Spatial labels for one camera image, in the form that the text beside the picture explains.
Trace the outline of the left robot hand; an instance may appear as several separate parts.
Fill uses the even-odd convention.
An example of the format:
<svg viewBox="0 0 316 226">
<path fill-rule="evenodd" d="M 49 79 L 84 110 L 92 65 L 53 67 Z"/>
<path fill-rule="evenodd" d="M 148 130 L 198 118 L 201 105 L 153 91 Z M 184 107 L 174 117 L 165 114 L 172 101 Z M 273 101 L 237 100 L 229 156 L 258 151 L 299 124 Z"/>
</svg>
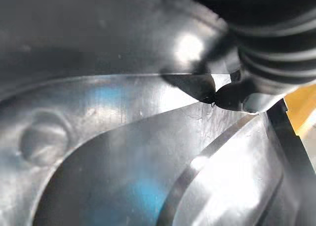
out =
<svg viewBox="0 0 316 226">
<path fill-rule="evenodd" d="M 316 0 L 196 0 L 235 39 L 240 80 L 217 90 L 215 104 L 247 113 L 269 110 L 316 81 Z"/>
</svg>

